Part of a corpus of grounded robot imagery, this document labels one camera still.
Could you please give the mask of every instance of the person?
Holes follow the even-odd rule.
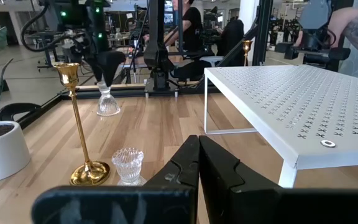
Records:
[[[203,24],[201,22],[201,14],[199,10],[192,7],[194,0],[182,0],[182,24],[183,24],[183,49],[187,52],[197,52],[203,49],[203,41],[200,38],[203,31]],[[178,0],[173,0],[173,10],[178,10]],[[176,31],[173,35],[173,31],[169,32],[165,36],[164,42],[166,46],[170,46],[177,39],[179,39],[179,33]],[[149,40],[149,35],[145,35],[144,39]]]
[[[328,29],[331,30],[337,37],[335,42],[333,42],[335,38],[330,32],[328,32],[332,48],[338,47],[339,37],[343,34],[358,50],[358,9],[346,7],[334,11],[331,16],[331,20],[329,21]],[[302,35],[302,31],[300,31],[294,46],[299,46],[301,44]]]

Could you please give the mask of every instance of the gold candlestick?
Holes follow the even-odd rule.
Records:
[[[72,173],[70,184],[77,186],[96,186],[107,180],[110,175],[110,167],[105,162],[92,162],[88,155],[75,94],[75,87],[78,84],[78,66],[80,66],[78,63],[61,63],[54,65],[58,70],[60,83],[70,91],[78,133],[80,134],[82,150],[85,157],[85,163]]]
[[[248,66],[248,52],[251,50],[252,40],[245,40],[243,43],[244,56],[246,57],[245,65]]]

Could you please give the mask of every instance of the candlestick base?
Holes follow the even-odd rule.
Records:
[[[70,184],[74,186],[97,186],[108,179],[110,167],[105,162],[85,162],[75,169],[70,177]]]

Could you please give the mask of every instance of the floor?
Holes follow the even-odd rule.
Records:
[[[43,68],[40,72],[38,71],[37,66],[45,62],[43,52],[31,52],[23,46],[6,47],[0,53],[0,72],[4,64],[11,58],[14,60],[8,66],[4,75],[10,90],[2,93],[0,109],[11,103],[42,105],[63,90],[58,74],[53,68]],[[301,62],[302,56],[295,60],[285,60],[283,54],[280,53],[267,52],[266,54],[266,65],[300,64]],[[80,71],[78,73],[80,83],[94,85],[95,80],[91,77],[92,73],[87,73],[86,70],[83,70],[83,72],[85,75],[82,75]],[[146,68],[138,70],[138,83],[143,83],[148,77],[149,71]]]
[[[204,96],[118,98],[121,112],[111,117],[96,115],[97,100],[80,100],[89,156],[107,162],[112,169],[104,185],[119,181],[111,163],[113,153],[124,147],[144,152],[142,177],[150,179],[169,161],[191,134],[204,134]],[[246,119],[222,94],[209,95],[211,129],[250,128]],[[83,163],[71,101],[62,101],[24,130],[31,161],[18,173],[0,180],[0,223],[31,223],[34,200],[47,189],[67,185],[74,168]],[[278,182],[282,158],[257,133],[211,136],[245,165]],[[358,189],[358,166],[300,170],[296,188]],[[200,187],[198,223],[208,223]]]

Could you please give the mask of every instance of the white perforated shelf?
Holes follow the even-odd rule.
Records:
[[[291,166],[358,165],[358,78],[308,65],[205,74]]]

